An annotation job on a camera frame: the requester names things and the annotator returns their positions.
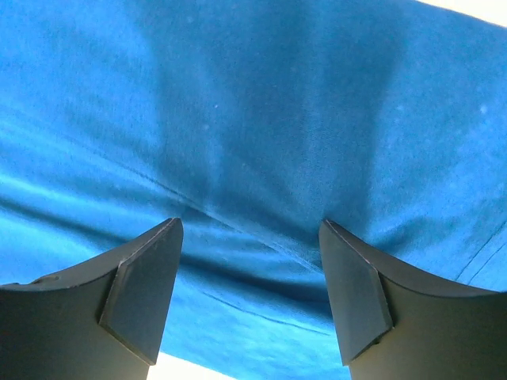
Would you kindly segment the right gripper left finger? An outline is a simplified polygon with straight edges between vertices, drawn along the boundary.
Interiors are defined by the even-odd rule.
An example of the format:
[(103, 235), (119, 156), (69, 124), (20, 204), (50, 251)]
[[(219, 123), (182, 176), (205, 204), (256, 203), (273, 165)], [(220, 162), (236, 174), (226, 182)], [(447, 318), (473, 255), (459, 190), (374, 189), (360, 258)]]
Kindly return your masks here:
[(2, 378), (145, 379), (157, 362), (182, 242), (182, 222), (170, 218), (81, 264), (3, 285)]

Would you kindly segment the blue mickey t-shirt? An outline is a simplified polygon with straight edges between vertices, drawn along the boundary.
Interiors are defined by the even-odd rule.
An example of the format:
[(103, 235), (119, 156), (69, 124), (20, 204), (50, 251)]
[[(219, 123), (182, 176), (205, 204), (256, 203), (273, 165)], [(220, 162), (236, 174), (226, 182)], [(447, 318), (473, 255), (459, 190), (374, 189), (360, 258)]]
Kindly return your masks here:
[(318, 228), (506, 288), (506, 31), (416, 1), (4, 1), (1, 281), (184, 226), (162, 349), (347, 379)]

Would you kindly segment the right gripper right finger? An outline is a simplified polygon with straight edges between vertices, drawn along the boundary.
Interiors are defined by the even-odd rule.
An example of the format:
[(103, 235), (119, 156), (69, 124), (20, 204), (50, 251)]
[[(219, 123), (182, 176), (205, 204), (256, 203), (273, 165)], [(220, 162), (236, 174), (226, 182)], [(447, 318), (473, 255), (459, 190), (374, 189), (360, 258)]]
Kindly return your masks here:
[(503, 379), (506, 295), (441, 278), (326, 220), (319, 246), (354, 379)]

